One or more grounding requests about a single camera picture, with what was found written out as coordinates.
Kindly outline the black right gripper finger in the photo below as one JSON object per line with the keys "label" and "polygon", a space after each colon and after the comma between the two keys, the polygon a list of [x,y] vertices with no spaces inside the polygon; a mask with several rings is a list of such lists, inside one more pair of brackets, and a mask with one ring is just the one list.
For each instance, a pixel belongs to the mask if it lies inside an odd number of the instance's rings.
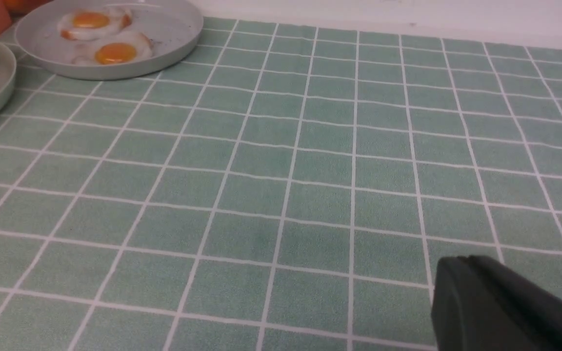
{"label": "black right gripper finger", "polygon": [[485,255],[440,258],[431,321],[440,351],[562,351],[562,300]]}

